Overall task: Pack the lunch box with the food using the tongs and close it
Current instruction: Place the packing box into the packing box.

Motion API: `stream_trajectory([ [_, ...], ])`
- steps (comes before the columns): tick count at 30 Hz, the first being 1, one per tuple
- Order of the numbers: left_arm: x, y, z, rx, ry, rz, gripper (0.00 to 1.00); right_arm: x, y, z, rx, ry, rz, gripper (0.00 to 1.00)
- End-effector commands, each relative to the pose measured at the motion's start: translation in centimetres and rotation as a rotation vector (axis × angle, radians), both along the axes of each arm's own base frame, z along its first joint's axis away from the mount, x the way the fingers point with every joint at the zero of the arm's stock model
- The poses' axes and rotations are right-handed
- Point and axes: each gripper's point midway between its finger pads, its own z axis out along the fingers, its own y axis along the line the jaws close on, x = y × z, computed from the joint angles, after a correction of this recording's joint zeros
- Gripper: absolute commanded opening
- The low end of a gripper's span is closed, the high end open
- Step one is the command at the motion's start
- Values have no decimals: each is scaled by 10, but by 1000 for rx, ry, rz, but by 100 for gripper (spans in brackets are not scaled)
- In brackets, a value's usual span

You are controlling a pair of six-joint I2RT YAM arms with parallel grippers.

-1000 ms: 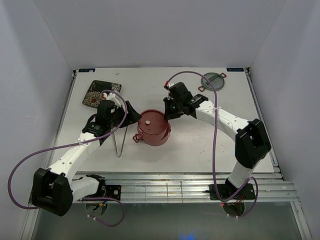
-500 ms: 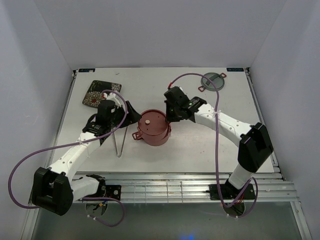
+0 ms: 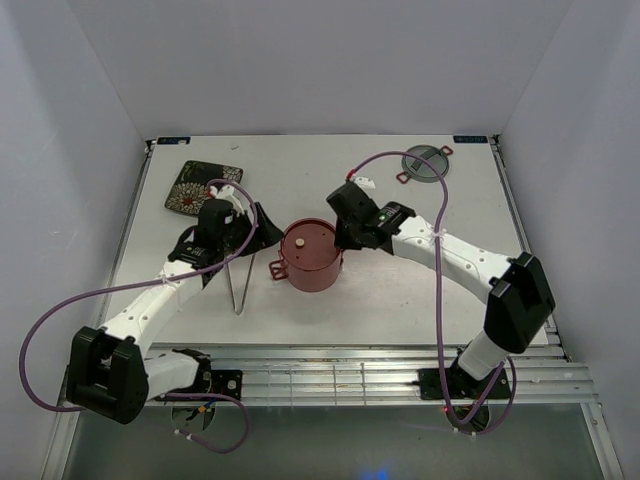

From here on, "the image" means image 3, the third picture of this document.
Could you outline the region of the dark red lid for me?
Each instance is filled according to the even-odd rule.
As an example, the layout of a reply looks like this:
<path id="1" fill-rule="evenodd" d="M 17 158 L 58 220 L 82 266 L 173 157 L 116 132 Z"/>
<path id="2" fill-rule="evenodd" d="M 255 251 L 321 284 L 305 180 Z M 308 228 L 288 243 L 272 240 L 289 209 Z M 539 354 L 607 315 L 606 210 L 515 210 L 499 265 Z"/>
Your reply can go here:
<path id="1" fill-rule="evenodd" d="M 339 256 L 334 227 L 325 220 L 306 218 L 291 224 L 281 241 L 280 255 L 289 265 L 319 270 Z"/>

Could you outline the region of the pink steel-lined bowl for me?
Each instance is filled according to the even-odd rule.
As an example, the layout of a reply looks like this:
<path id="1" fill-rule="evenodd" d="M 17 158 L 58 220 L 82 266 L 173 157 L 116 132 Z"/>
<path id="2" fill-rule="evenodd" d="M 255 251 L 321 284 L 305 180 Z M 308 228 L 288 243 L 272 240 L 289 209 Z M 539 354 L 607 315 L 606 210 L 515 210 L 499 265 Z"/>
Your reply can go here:
<path id="1" fill-rule="evenodd" d="M 278 259 L 268 267 L 274 280 L 289 279 L 318 288 L 337 279 L 341 258 L 332 233 L 288 234 L 281 241 Z"/>
<path id="2" fill-rule="evenodd" d="M 317 293 L 331 287 L 339 276 L 340 267 L 340 259 L 319 270 L 304 270 L 289 265 L 284 260 L 275 260 L 268 264 L 274 281 L 287 280 L 297 290 L 307 293 Z"/>

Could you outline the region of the grey lid with handle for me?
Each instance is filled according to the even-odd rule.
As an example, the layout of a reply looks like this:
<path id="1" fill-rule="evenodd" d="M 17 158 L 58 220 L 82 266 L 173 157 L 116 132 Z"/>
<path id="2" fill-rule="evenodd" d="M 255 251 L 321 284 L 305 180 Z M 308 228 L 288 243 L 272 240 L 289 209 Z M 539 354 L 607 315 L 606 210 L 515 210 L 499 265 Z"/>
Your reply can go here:
<path id="1" fill-rule="evenodd" d="M 396 179 L 401 184 L 411 180 L 420 183 L 434 183 L 444 179 L 450 169 L 450 157 L 454 151 L 448 145 L 416 145 L 411 147 L 401 159 L 401 172 Z"/>

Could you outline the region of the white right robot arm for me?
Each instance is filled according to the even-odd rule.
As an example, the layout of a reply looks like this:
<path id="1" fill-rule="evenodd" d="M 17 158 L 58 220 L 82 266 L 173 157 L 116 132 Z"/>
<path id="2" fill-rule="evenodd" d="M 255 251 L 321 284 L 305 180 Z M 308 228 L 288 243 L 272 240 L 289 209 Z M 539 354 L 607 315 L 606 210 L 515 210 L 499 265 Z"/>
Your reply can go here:
<path id="1" fill-rule="evenodd" d="M 342 250 L 381 249 L 423 265 L 471 292 L 485 305 L 482 330 L 450 368 L 454 390 L 474 397 L 510 354 L 520 354 L 556 308 L 540 260 L 487 251 L 450 235 L 391 201 L 379 207 L 354 182 L 327 197 L 337 216 L 335 244 Z"/>

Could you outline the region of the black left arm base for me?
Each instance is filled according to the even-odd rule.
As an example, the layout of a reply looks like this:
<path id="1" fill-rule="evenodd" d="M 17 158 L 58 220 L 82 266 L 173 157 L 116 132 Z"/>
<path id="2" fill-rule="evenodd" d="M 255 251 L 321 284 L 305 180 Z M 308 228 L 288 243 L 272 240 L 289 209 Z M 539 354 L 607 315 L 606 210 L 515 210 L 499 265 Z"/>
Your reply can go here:
<path id="1" fill-rule="evenodd" d="M 210 370 L 203 375 L 206 393 L 242 398 L 243 372 L 236 369 Z"/>

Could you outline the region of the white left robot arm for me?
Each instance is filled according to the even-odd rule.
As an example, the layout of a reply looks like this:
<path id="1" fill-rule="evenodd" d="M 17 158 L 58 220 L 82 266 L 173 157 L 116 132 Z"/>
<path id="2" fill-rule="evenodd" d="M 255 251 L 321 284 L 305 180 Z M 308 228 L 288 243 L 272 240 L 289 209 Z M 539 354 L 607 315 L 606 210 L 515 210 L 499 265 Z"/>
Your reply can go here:
<path id="1" fill-rule="evenodd" d="M 201 399 L 212 390 L 210 358 L 193 349 L 149 355 L 156 336 L 191 298 L 206 288 L 233 253 L 252 256 L 284 236 L 262 206 L 242 210 L 209 199 L 168 254 L 159 284 L 145 289 L 98 328 L 83 327 L 71 344 L 68 402 L 121 424 L 132 422 L 149 399 L 184 393 Z"/>

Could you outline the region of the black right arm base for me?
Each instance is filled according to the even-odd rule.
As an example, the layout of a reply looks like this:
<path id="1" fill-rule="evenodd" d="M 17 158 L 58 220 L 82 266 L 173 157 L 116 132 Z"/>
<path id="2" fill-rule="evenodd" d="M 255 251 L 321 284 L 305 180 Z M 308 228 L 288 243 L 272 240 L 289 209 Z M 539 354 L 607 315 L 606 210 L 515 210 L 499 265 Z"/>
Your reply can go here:
<path id="1" fill-rule="evenodd" d="M 491 383 L 497 369 L 494 369 L 485 379 L 475 380 L 463 371 L 451 373 L 445 369 L 449 396 L 453 400 L 479 399 L 481 394 Z M 417 379 L 412 382 L 419 388 L 422 400 L 443 400 L 444 393 L 438 368 L 423 368 L 417 371 Z M 504 369 L 496 377 L 486 398 L 488 400 L 506 400 L 511 395 L 511 387 Z"/>

